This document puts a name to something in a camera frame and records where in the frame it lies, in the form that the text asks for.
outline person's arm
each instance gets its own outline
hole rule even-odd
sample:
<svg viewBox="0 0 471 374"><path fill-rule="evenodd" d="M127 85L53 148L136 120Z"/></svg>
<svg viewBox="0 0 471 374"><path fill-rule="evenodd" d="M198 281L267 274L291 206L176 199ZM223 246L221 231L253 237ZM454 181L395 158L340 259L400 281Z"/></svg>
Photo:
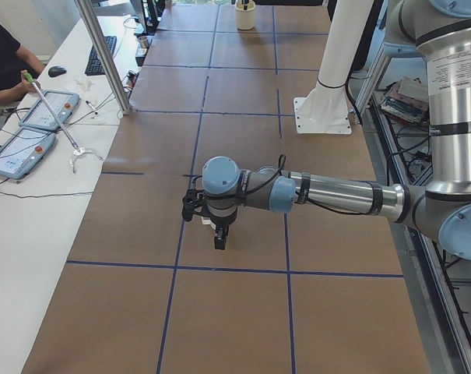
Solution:
<svg viewBox="0 0 471 374"><path fill-rule="evenodd" d="M20 83L7 90L0 90L0 105L13 103L14 101L18 101L19 99L21 99L27 92L35 91L34 87L31 86L31 84L26 80L26 77L24 76L24 73L26 72L26 70L23 70L20 73Z"/></svg>
<svg viewBox="0 0 471 374"><path fill-rule="evenodd" d="M35 72L38 74L44 69L45 65L41 62L36 55L31 52L29 49L21 45L19 49L16 51L16 55L21 60L24 60L27 65L29 65Z"/></svg>

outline white desk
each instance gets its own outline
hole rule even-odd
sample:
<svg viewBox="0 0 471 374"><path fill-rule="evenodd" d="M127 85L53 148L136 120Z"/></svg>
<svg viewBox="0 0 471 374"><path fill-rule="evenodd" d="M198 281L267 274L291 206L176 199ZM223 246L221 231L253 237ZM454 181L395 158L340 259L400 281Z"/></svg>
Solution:
<svg viewBox="0 0 471 374"><path fill-rule="evenodd" d="M99 21L104 35L118 37L114 60L119 76L124 77L129 69L137 71L133 31L123 27L122 17L99 17ZM105 76L84 75L91 45L80 20L39 78L44 89L80 94L79 106L69 121L90 111L85 100L99 104L111 92ZM50 78L47 71L53 65L64 66L68 72ZM77 79L88 79L90 89L83 90ZM29 107L36 99L29 94L19 107ZM92 147L106 157L118 129L119 114L114 100L99 110L98 116L86 117L69 131L79 145ZM15 132L17 123L13 115L4 129ZM9 137L0 132L0 144ZM60 132L54 148L23 182L6 182L0 191L21 196L92 192L102 161L91 155L78 159L74 175L69 168L72 151ZM42 199L0 195L0 374L22 370L89 201L90 195Z"/></svg>

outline wall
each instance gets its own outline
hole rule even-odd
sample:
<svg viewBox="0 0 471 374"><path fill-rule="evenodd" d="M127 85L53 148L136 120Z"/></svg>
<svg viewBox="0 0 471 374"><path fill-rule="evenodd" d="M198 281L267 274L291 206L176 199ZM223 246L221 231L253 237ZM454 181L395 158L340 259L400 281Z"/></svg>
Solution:
<svg viewBox="0 0 471 374"><path fill-rule="evenodd" d="M78 19L73 0L0 0L0 24L35 55L53 55Z"/></svg>

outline black shirt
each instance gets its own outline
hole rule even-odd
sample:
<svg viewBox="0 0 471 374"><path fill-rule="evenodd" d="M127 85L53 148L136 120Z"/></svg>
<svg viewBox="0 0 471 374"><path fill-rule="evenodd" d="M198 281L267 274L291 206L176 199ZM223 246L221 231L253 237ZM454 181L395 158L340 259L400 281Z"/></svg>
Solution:
<svg viewBox="0 0 471 374"><path fill-rule="evenodd" d="M17 57L20 43L0 25L0 90L7 90L20 83L21 70L27 69L34 77L38 75Z"/></svg>

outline person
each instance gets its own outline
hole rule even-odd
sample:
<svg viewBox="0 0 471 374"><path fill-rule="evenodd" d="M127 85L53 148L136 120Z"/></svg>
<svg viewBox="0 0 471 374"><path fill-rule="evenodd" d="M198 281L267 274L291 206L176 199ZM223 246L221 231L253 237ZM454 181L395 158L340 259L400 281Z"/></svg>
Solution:
<svg viewBox="0 0 471 374"><path fill-rule="evenodd" d="M24 73L37 78L43 68L36 55L0 25L0 105L19 101L27 92L34 92Z"/></svg>

